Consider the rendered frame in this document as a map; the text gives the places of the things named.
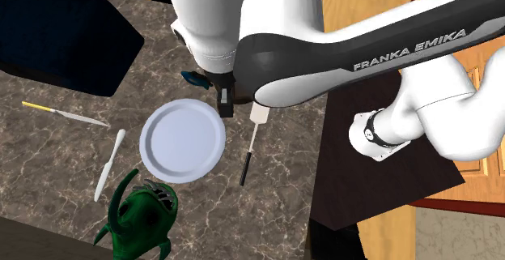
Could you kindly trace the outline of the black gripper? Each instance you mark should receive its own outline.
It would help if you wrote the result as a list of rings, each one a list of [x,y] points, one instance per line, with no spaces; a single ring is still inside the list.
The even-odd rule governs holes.
[[[236,83],[233,72],[217,74],[205,70],[204,73],[218,92],[217,106],[220,117],[233,117]]]

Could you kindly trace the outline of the small teal blue object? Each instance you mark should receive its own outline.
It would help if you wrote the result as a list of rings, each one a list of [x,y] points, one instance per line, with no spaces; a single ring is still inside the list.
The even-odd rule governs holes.
[[[213,87],[212,82],[205,76],[196,71],[181,71],[182,77],[190,84],[198,87],[203,87],[208,90]]]

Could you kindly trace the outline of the white plate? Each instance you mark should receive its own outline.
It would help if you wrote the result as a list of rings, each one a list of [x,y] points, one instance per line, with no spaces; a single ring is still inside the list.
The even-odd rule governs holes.
[[[222,118],[207,103],[179,99],[156,109],[139,139],[146,169],[161,181],[183,184],[204,177],[226,144]]]

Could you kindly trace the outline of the white knife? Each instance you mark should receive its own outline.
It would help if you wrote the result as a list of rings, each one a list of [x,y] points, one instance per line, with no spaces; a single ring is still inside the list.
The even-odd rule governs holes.
[[[121,145],[122,140],[125,137],[125,133],[126,133],[125,129],[120,129],[117,132],[117,136],[116,136],[116,140],[115,140],[115,143],[114,143],[114,147],[113,147],[112,153],[110,155],[110,158],[109,158],[108,162],[103,167],[102,173],[100,174],[100,178],[99,178],[99,180],[97,182],[97,186],[95,188],[95,193],[94,193],[94,198],[93,198],[93,200],[95,202],[97,202],[99,200],[99,198],[100,198],[100,194],[101,194],[101,192],[102,192],[102,190],[104,188],[105,182],[107,180],[109,171],[110,171],[110,169],[112,167],[114,158],[115,158],[115,156],[117,154],[118,148]]]

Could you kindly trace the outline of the green monster fish figure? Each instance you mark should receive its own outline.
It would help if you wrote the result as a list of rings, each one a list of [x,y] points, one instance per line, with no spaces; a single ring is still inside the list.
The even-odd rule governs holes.
[[[113,260],[137,260],[156,246],[160,248],[159,260],[165,260],[172,251],[168,232],[176,221],[178,197],[171,186],[149,179],[124,197],[137,174],[133,169],[116,188],[108,207],[108,222],[94,242],[110,233]]]

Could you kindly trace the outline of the dark brown robot stand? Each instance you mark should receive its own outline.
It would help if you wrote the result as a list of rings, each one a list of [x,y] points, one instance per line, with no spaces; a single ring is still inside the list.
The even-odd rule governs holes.
[[[394,71],[328,94],[309,219],[313,260],[364,260],[358,222],[464,181],[426,137],[380,162],[351,146],[354,115],[389,105],[400,83]]]

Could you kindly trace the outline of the wooden panelled door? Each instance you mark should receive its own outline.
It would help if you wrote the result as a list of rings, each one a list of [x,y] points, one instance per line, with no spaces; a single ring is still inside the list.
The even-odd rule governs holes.
[[[505,46],[505,36],[455,53],[475,87],[482,84],[485,63]],[[485,159],[457,161],[463,184],[412,202],[414,207],[505,217],[505,137]]]

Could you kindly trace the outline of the yellow-handled knife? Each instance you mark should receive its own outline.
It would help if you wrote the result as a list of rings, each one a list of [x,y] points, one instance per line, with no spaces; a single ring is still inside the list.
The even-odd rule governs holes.
[[[40,110],[44,110],[44,111],[51,112],[51,113],[56,113],[56,114],[62,115],[63,117],[67,117],[67,118],[70,118],[73,120],[83,121],[83,122],[87,122],[87,123],[91,123],[91,124],[95,124],[95,125],[99,125],[99,126],[110,127],[109,124],[106,124],[102,121],[98,121],[98,120],[90,118],[90,117],[84,117],[84,116],[81,116],[78,114],[68,113],[68,112],[64,112],[64,111],[56,110],[56,109],[51,109],[51,108],[48,108],[48,107],[45,107],[42,105],[29,103],[27,101],[22,101],[21,103],[22,103],[22,105],[28,106],[30,108],[40,109]]]

